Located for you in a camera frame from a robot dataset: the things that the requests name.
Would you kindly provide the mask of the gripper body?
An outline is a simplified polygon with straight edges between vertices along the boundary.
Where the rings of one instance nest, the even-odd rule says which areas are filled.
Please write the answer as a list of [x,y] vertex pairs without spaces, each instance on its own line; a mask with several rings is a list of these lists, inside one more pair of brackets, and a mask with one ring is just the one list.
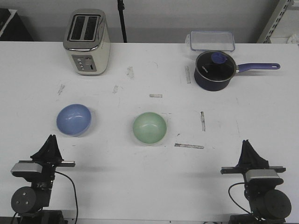
[[221,174],[242,174],[245,198],[257,198],[284,183],[278,174],[285,172],[282,166],[270,166],[264,169],[244,169],[240,167],[222,167]]
[[23,177],[34,189],[52,189],[57,167],[74,167],[75,161],[18,161],[18,163],[38,163],[42,165],[42,173],[38,177]]

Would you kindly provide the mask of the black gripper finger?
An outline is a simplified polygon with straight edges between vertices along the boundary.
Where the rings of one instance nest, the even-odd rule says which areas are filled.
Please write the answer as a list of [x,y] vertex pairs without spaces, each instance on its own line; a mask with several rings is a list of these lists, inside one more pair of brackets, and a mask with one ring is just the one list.
[[247,164],[247,140],[242,141],[242,149],[236,167],[245,167]]
[[44,145],[30,158],[33,161],[52,161],[54,158],[54,154],[52,151],[53,140],[54,135],[49,135]]
[[58,143],[57,143],[57,138],[55,135],[53,135],[53,147],[54,147],[54,158],[56,161],[63,161],[63,158],[61,156]]
[[247,140],[247,155],[251,168],[269,168],[269,162],[262,158]]

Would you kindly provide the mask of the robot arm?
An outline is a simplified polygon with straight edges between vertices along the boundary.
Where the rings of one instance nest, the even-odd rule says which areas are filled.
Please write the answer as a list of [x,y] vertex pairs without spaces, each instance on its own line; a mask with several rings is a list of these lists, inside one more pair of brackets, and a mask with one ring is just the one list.
[[286,171],[283,166],[270,166],[252,147],[248,140],[242,142],[239,161],[234,167],[222,167],[221,174],[241,174],[244,196],[250,211],[238,203],[244,214],[231,215],[230,224],[284,224],[292,210],[288,196],[276,189],[284,183],[279,173]]
[[75,162],[65,161],[58,148],[55,135],[50,135],[30,161],[18,161],[11,169],[15,177],[22,177],[30,186],[16,190],[11,207],[20,216],[20,224],[67,224],[61,210],[46,210],[58,167],[74,167]]

